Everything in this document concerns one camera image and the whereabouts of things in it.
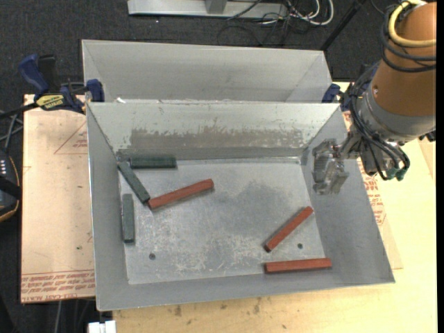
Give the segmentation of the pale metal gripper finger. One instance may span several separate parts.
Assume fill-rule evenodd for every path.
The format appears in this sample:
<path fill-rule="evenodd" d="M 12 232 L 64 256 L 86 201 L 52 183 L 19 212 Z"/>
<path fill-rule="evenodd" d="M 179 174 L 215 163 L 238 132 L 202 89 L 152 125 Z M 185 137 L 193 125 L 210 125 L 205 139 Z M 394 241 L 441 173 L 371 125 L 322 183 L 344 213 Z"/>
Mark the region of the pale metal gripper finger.
<path fill-rule="evenodd" d="M 315 183 L 330 182 L 336 174 L 339 165 L 337 146 L 335 139 L 326 139 L 312 150 Z"/>
<path fill-rule="evenodd" d="M 314 165 L 314 190 L 317 194 L 338 194 L 349 173 L 341 161 L 327 161 Z"/>

